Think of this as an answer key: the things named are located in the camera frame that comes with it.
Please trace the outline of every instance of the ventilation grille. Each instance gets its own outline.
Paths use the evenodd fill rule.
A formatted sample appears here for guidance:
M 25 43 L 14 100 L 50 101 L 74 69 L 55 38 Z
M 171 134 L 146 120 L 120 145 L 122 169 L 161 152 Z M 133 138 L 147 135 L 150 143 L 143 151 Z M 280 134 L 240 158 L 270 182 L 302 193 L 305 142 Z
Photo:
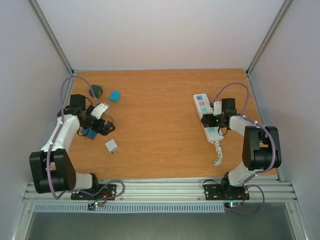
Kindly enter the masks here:
M 37 203 L 38 213 L 224 213 L 223 203 L 106 203 L 94 210 L 87 203 Z

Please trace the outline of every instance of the gray wall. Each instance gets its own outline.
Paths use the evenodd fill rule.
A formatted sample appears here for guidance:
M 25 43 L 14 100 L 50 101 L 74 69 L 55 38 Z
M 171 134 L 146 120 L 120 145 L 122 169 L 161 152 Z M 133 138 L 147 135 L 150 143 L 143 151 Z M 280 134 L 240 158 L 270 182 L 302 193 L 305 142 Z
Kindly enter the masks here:
M 38 2 L 73 69 L 137 70 L 247 68 L 284 0 Z
M 264 123 L 279 129 L 281 172 L 319 239 L 320 1 L 293 1 L 251 81 Z
M 9 239 L 29 155 L 48 140 L 67 71 L 27 0 L 0 1 L 0 236 Z

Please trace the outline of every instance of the wooden tabletop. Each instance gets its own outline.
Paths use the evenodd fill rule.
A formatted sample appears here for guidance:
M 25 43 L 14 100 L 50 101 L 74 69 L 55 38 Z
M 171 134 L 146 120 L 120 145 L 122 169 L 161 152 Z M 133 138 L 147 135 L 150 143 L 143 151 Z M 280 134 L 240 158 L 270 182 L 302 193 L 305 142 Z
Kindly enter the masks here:
M 206 139 L 193 95 L 206 93 L 212 101 L 229 83 L 248 85 L 243 69 L 82 71 L 77 75 L 102 87 L 99 101 L 110 105 L 107 114 L 116 127 L 94 140 L 75 135 L 69 156 L 77 172 L 95 173 L 100 179 L 216 177 L 242 161 L 243 137 L 230 130 L 221 141 L 222 164 L 214 166 L 215 146 Z M 77 79 L 72 93 L 93 100 L 88 89 Z M 121 92 L 118 102 L 109 100 L 112 91 Z M 246 90 L 232 85 L 221 98 L 235 98 L 241 112 Z M 259 121 L 252 96 L 245 115 Z M 114 154 L 105 147 L 111 139 L 118 145 Z

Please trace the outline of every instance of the white coiled cable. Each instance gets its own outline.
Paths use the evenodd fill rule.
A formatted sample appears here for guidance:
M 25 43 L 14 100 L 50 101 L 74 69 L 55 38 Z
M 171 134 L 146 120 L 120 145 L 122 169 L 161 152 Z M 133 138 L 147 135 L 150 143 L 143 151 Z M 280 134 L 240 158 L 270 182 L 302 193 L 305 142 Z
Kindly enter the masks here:
M 217 167 L 221 164 L 224 156 L 222 154 L 222 148 L 220 147 L 220 141 L 214 141 L 213 144 L 215 146 L 215 152 L 218 154 L 218 159 L 214 160 L 213 164 Z

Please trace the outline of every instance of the blue block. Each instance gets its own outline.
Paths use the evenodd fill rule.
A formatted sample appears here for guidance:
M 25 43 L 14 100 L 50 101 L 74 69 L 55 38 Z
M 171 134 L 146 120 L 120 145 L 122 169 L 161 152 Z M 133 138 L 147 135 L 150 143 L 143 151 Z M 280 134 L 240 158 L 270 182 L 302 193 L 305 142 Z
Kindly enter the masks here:
M 81 133 L 83 134 L 83 135 L 85 135 L 85 134 L 87 134 L 86 135 L 86 137 L 88 138 L 88 139 L 91 139 L 91 140 L 93 140 L 93 139 L 95 139 L 95 137 L 97 136 L 97 134 L 98 133 L 96 133 L 95 131 L 93 131 L 91 128 L 89 128 L 89 132 L 88 132 L 88 129 L 82 129 L 81 130 Z
M 111 101 L 118 102 L 120 96 L 121 96 L 121 93 L 119 91 L 112 91 L 109 99 Z

